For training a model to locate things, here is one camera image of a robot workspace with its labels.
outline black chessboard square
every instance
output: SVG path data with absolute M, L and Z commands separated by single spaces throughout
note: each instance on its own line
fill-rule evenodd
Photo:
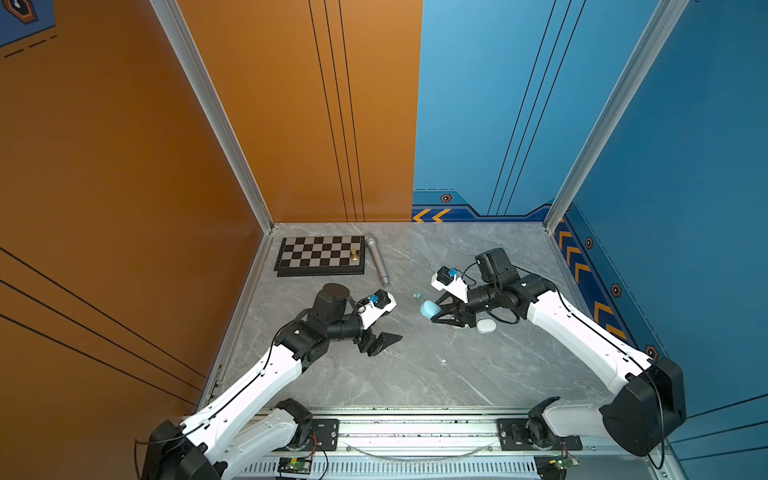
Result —
M 352 260 L 357 250 L 357 260 Z M 366 268 L 366 238 L 287 237 L 277 253 L 277 276 L 361 275 Z

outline black mounting plate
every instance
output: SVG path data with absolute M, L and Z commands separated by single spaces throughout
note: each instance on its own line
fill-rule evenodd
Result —
M 315 447 L 315 442 L 312 438 L 312 434 L 317 435 L 317 445 L 322 447 L 326 452 L 335 452 L 339 443 L 339 420 L 338 419 L 312 419 L 312 430 L 310 430 L 310 440 L 299 450 L 293 450 L 294 452 L 311 452 Z M 286 448 L 277 449 L 275 452 L 287 452 Z M 320 449 L 317 449 L 317 455 L 321 453 Z
M 525 429 L 525 423 L 528 422 L 528 419 L 497 419 L 496 420 L 496 429 L 498 433 L 498 440 L 502 444 L 502 450 L 505 452 L 510 452 L 514 450 L 535 450 L 537 452 L 541 452 L 541 450 L 535 448 L 533 445 L 528 443 L 526 441 L 527 437 L 527 430 Z M 563 443 L 565 444 L 565 448 L 568 450 L 572 450 L 576 452 L 577 450 L 581 450 L 583 447 L 581 445 L 581 439 L 577 436 L 570 436 L 565 437 L 563 440 Z M 552 451 L 559 451 L 560 446 L 555 445 L 551 449 Z

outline light blue round object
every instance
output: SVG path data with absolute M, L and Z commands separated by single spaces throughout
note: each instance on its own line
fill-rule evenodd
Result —
M 422 303 L 421 312 L 422 315 L 428 319 L 431 319 L 435 315 L 437 315 L 440 312 L 441 308 L 440 305 L 438 305 L 435 302 L 432 302 L 431 300 L 427 300 L 426 302 Z

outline wall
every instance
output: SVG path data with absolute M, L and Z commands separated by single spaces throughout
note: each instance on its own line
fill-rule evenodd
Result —
M 149 2 L 53 7 L 0 47 L 0 462 L 134 478 L 134 439 L 194 411 L 261 232 Z
M 410 218 L 420 1 L 179 4 L 276 222 Z
M 691 2 L 574 202 L 685 372 L 696 480 L 768 461 L 766 25 L 765 2 Z
M 427 0 L 415 214 L 440 208 L 440 195 L 423 198 L 435 192 L 453 197 L 444 221 L 513 220 L 550 203 L 656 4 Z

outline robotic arm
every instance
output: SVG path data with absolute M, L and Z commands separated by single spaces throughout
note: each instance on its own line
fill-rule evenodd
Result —
M 353 307 L 351 313 L 345 313 L 347 303 Z M 376 337 L 370 329 L 395 306 L 395 297 L 384 290 L 355 302 L 346 287 L 326 284 L 312 308 L 281 328 L 269 351 L 226 392 L 178 427 L 165 421 L 154 430 L 141 480 L 229 480 L 274 449 L 302 448 L 310 436 L 312 414 L 293 399 L 243 427 L 323 356 L 332 340 L 351 339 L 368 356 L 400 341 L 400 335 Z
M 628 452 L 645 456 L 685 422 L 683 373 L 675 362 L 651 362 L 579 312 L 551 281 L 534 273 L 520 277 L 503 249 L 475 260 L 486 284 L 470 289 L 457 269 L 444 266 L 432 285 L 445 293 L 437 303 L 425 303 L 425 316 L 434 323 L 475 326 L 477 313 L 495 317 L 494 308 L 509 309 L 558 339 L 611 392 L 598 403 L 552 397 L 534 407 L 526 425 L 532 445 L 549 449 L 562 437 L 590 435 L 612 438 Z

